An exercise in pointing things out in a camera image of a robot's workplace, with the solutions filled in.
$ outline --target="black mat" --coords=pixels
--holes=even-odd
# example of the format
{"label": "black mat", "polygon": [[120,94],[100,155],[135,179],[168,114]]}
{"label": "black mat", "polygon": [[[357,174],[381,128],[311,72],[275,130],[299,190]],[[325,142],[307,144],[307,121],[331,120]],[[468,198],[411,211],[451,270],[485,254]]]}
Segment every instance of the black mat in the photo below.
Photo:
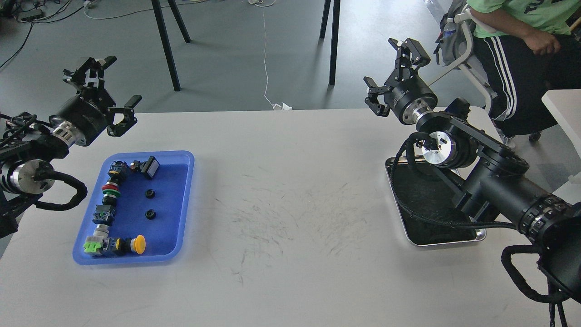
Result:
{"label": "black mat", "polygon": [[[430,173],[427,162],[417,163],[418,169]],[[441,221],[467,222],[470,218],[452,206],[454,193],[441,180],[426,180],[409,169],[407,164],[396,167],[394,192],[414,213]],[[421,222],[401,207],[401,217],[408,238],[417,245],[441,244],[476,239],[472,229],[456,229],[447,226]]]}

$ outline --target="white table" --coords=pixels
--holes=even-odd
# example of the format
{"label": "white table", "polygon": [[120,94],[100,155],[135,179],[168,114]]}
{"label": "white table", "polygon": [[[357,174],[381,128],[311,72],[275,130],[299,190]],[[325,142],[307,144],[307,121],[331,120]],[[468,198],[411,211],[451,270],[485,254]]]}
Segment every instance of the white table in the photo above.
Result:
{"label": "white table", "polygon": [[[526,244],[517,232],[431,250],[406,240],[383,163],[414,129],[394,117],[349,109],[138,119],[125,136],[103,134],[53,164],[92,189],[114,153],[193,153],[180,253],[160,264],[77,265],[87,200],[62,213],[30,208],[0,260],[0,325],[547,325],[547,306],[525,298],[500,264],[505,246]],[[43,199],[64,193],[56,184]],[[545,289],[535,257],[515,259]],[[570,322],[581,321],[579,308],[565,303]]]}
{"label": "white table", "polygon": [[581,90],[550,90],[543,103],[581,156]]}
{"label": "white table", "polygon": [[[581,90],[550,90],[543,96],[543,103],[559,126],[573,143],[581,157]],[[555,195],[565,201],[576,203],[581,198],[581,173],[570,177]]]}

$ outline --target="blue tray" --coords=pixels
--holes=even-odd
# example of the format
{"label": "blue tray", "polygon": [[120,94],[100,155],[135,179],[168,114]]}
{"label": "blue tray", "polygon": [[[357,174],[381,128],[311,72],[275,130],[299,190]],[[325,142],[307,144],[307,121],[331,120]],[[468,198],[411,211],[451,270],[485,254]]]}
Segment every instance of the blue tray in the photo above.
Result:
{"label": "blue tray", "polygon": [[[85,238],[93,235],[96,225],[91,221],[95,207],[101,204],[101,187],[107,182],[107,172],[113,161],[146,161],[150,156],[159,161],[159,169],[153,179],[144,174],[130,173],[119,187],[121,197],[117,200],[117,214],[110,237],[145,237],[145,252],[141,255],[129,253],[118,257],[93,257],[85,254]],[[181,249],[184,226],[188,211],[189,191],[192,182],[194,157],[188,151],[119,153],[108,157],[103,163],[91,200],[74,243],[73,258],[80,265],[128,264],[136,262],[165,261],[173,258]],[[153,189],[155,197],[148,199],[145,191]],[[155,219],[145,218],[145,212],[154,209]]]}

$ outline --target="table leg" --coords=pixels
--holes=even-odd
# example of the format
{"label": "table leg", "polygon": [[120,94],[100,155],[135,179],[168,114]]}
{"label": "table leg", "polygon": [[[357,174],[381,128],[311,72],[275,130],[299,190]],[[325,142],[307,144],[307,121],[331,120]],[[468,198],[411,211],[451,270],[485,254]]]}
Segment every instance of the table leg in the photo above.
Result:
{"label": "table leg", "polygon": [[321,32],[319,33],[319,38],[325,38],[325,32],[327,30],[327,21],[329,20],[330,7],[331,0],[325,0],[325,7],[323,9],[323,20],[321,21]]}
{"label": "table leg", "polygon": [[167,67],[170,69],[171,82],[174,85],[174,91],[179,91],[180,81],[178,80],[178,73],[175,69],[174,56],[171,53],[170,40],[167,37],[166,24],[163,21],[162,7],[159,4],[159,0],[151,0],[151,4],[153,6],[155,20],[157,21],[159,36],[162,39],[163,52],[166,54]]}
{"label": "table leg", "polygon": [[173,12],[175,21],[178,23],[180,27],[180,31],[184,36],[184,41],[186,43],[190,43],[191,39],[189,38],[188,30],[185,28],[184,21],[181,18],[180,11],[178,10],[178,6],[175,4],[175,0],[167,0],[167,3],[170,5],[171,12]]}
{"label": "table leg", "polygon": [[335,85],[335,72],[337,70],[337,43],[339,41],[339,10],[341,0],[333,2],[333,28],[331,31],[331,68],[329,70],[329,85]]}

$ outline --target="green shirt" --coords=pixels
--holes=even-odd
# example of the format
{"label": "green shirt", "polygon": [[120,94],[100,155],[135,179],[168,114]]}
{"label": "green shirt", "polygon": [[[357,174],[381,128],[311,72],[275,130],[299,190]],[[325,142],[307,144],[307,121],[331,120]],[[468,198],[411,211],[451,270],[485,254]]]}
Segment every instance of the green shirt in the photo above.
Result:
{"label": "green shirt", "polygon": [[[551,34],[570,34],[566,20],[581,7],[580,0],[467,0],[474,10],[489,13],[503,9],[511,16],[532,27]],[[483,38],[508,35],[505,32],[488,33],[479,26],[474,36]]]}

